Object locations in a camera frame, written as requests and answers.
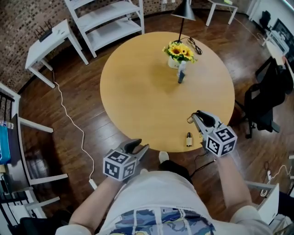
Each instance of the white shirt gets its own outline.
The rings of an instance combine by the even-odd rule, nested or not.
[[[81,225],[68,225],[56,235],[90,235]],[[252,206],[240,208],[230,223],[211,218],[192,184],[167,171],[143,173],[117,194],[99,235],[271,235]]]

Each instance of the black desk lamp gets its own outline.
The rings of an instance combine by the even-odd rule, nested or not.
[[[183,0],[182,3],[171,13],[171,15],[173,15],[173,16],[183,18],[178,42],[180,42],[180,39],[181,39],[182,29],[183,29],[183,25],[184,25],[184,19],[196,20],[195,16],[194,16],[194,12],[193,12],[189,2],[190,1],[188,1],[188,0]]]

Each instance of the person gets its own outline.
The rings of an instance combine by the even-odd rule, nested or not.
[[[188,170],[159,154],[160,171],[130,179],[126,185],[107,177],[78,207],[56,235],[91,235],[110,207],[99,235],[270,235],[252,206],[249,189],[230,155],[217,159],[229,223],[211,218]]]

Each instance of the white shelf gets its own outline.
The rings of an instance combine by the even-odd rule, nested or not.
[[[111,22],[87,34],[94,51],[127,35],[141,30],[141,27],[127,17]]]
[[[78,24],[80,29],[86,32],[109,20],[139,10],[139,7],[130,2],[119,1],[83,15],[82,17],[78,18]]]
[[[78,9],[79,7],[86,5],[89,2],[94,0],[70,0],[70,4],[72,5],[73,9]]]

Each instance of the wooden floor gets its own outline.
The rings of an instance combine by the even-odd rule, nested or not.
[[[269,54],[257,39],[236,20],[228,25],[230,13],[216,11],[209,27],[205,26],[209,11],[196,13],[196,21],[185,21],[183,34],[205,43],[223,60],[228,68],[235,88],[236,99],[243,102],[247,88],[256,83],[254,72],[266,61]],[[236,15],[253,33],[259,31],[244,15]],[[171,15],[148,17],[145,20],[146,33],[153,31],[179,32],[181,20]],[[56,81],[63,92],[64,105],[75,123],[85,131],[85,149],[95,160],[93,179],[99,184],[105,177],[102,174],[102,158],[111,149],[118,146],[127,137],[110,121],[100,97],[100,75],[111,53],[128,38],[114,43],[93,58],[86,50],[89,65],[85,66],[73,48],[65,50],[51,64]],[[242,113],[235,109],[233,118],[237,120]],[[58,89],[51,89],[39,79],[35,79],[22,93],[20,116],[28,120],[52,127],[53,134],[42,133],[22,127],[24,148],[32,177],[67,173],[69,178],[52,184],[35,187],[40,200],[60,196],[60,202],[44,207],[47,215],[57,209],[76,208],[92,192],[89,174],[92,171],[91,159],[81,151],[82,134],[65,116],[61,106]],[[237,151],[234,159],[240,173],[246,180],[262,182],[265,171],[264,162],[268,161],[273,173],[282,164],[288,164],[287,158],[294,148],[294,95],[288,95],[283,104],[274,108],[274,121],[280,125],[280,133],[254,130],[253,138],[245,139],[247,123],[234,127],[238,135]],[[194,158],[202,154],[203,149],[170,153],[171,160],[188,168],[195,169]],[[212,156],[199,157],[197,167],[211,161]],[[157,169],[158,152],[149,150],[143,160],[143,166],[149,170]],[[284,171],[276,177],[281,190],[288,191],[289,180]],[[194,186],[215,219],[228,220],[226,216],[221,183],[213,163],[193,177]],[[261,201],[258,192],[252,192],[254,202]]]

